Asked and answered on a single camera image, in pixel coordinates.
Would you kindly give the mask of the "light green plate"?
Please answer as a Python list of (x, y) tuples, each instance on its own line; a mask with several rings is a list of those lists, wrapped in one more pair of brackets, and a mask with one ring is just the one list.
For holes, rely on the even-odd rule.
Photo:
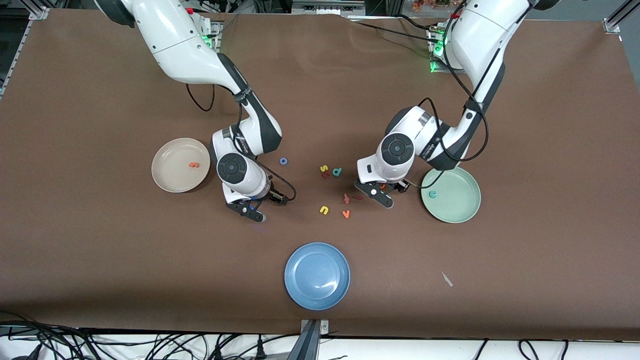
[[(480, 209), (482, 192), (475, 178), (466, 170), (430, 170), (423, 176), (420, 196), (426, 210), (444, 223), (459, 224), (472, 219)], [(429, 197), (437, 191), (437, 198)]]

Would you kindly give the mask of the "blue plate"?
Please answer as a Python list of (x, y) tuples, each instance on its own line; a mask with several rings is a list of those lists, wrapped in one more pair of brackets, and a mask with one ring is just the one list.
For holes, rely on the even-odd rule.
[(288, 258), (283, 274), (290, 298), (304, 309), (322, 312), (343, 300), (351, 282), (349, 263), (329, 243), (307, 243)]

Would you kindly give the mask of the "beige brown plate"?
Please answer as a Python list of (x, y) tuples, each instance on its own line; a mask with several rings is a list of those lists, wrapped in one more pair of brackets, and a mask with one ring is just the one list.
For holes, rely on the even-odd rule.
[[(199, 162), (199, 168), (190, 168)], [(165, 143), (151, 162), (151, 177), (163, 191), (185, 193), (198, 187), (207, 177), (211, 166), (208, 148), (197, 139), (179, 137)]]

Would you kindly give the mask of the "orange decoration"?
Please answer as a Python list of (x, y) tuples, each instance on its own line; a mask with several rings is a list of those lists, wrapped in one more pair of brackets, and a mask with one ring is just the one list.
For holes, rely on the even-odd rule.
[(454, 0), (413, 0), (411, 8), (414, 12), (420, 12), (422, 9), (425, 11), (432, 10), (446, 10), (451, 6)]

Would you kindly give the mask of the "grey metal box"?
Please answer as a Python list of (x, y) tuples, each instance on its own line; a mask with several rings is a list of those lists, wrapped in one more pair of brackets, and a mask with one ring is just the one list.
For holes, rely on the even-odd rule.
[(366, 5), (364, 0), (292, 0), (291, 14), (334, 14), (343, 16), (343, 18), (365, 16)]

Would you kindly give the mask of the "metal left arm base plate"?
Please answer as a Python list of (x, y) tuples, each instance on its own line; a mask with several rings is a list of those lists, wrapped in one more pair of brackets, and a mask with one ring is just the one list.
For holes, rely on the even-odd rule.
[(446, 30), (446, 27), (451, 22), (451, 19), (448, 19), (445, 22), (438, 22), (430, 25), (426, 30), (426, 35), (428, 40), (434, 40), (429, 44), (429, 61), (430, 61), (430, 71), (432, 73), (435, 72), (448, 72), (450, 69), (448, 68), (448, 60), (451, 61), (449, 64), (451, 68), (455, 71), (455, 73), (463, 74), (466, 71), (462, 68), (461, 64), (457, 60), (454, 54), (446, 55), (445, 59), (445, 47), (450, 43), (450, 35)]

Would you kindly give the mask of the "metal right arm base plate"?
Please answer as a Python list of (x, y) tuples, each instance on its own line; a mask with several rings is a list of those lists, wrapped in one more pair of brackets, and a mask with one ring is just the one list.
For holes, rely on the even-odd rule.
[(219, 53), (222, 42), (222, 30), (224, 29), (224, 22), (211, 20), (209, 18), (202, 18), (199, 21), (199, 34), (206, 45)]

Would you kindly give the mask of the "aluminium frame profile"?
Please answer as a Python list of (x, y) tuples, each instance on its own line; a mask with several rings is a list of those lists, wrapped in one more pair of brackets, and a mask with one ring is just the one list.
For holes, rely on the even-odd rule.
[(606, 34), (619, 34), (620, 25), (640, 9), (640, 0), (624, 0), (608, 17), (602, 20)]
[(35, 21), (48, 16), (47, 0), (0, 0), (0, 100)]

